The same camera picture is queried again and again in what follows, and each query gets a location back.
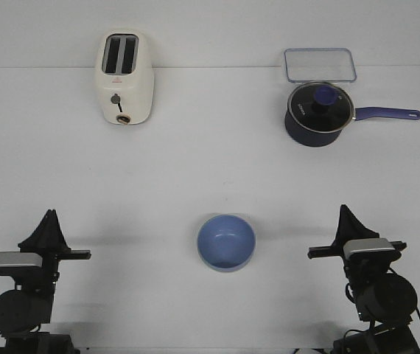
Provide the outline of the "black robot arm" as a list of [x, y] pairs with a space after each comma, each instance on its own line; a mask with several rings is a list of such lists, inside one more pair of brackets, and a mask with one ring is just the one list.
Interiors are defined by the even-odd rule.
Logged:
[[418, 310], [413, 285], [391, 268], [407, 244], [389, 241], [364, 226], [343, 204], [335, 239], [311, 247], [308, 258], [340, 257], [347, 279], [345, 295], [355, 305], [365, 330], [347, 330], [332, 345], [333, 353], [420, 353], [409, 325]]
[[49, 209], [18, 251], [0, 251], [0, 276], [14, 288], [0, 295], [0, 336], [5, 353], [78, 353], [71, 336], [41, 331], [52, 317], [62, 260], [88, 260], [89, 250], [71, 249], [57, 212]]

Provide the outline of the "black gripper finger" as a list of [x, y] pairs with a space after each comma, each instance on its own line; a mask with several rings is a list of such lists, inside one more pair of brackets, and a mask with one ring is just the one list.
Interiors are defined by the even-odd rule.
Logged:
[[60, 222], [55, 209], [52, 210], [52, 228], [54, 244], [66, 244], [66, 239], [64, 238], [64, 235], [60, 228]]
[[379, 233], [370, 230], [364, 226], [354, 215], [354, 213], [346, 206], [346, 225], [345, 225], [345, 239], [349, 240], [362, 240], [369, 238], [378, 238]]
[[348, 240], [349, 215], [345, 204], [340, 206], [340, 214], [334, 243], [345, 243]]
[[49, 236], [49, 224], [52, 221], [53, 210], [48, 209], [41, 222], [33, 233], [27, 238], [28, 244], [47, 244]]

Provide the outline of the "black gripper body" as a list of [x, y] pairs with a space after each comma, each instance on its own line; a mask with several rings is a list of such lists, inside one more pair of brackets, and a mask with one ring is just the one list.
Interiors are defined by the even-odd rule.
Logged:
[[38, 271], [24, 271], [17, 285], [22, 291], [39, 295], [53, 295], [59, 280], [58, 271], [62, 260], [89, 260], [90, 250], [72, 250], [66, 244], [53, 248], [27, 246], [26, 242], [18, 244], [22, 253], [36, 253], [42, 257], [42, 265]]
[[374, 237], [348, 240], [342, 246], [310, 247], [307, 256], [309, 259], [340, 257], [351, 289], [361, 291], [386, 274], [406, 248], [406, 242]]

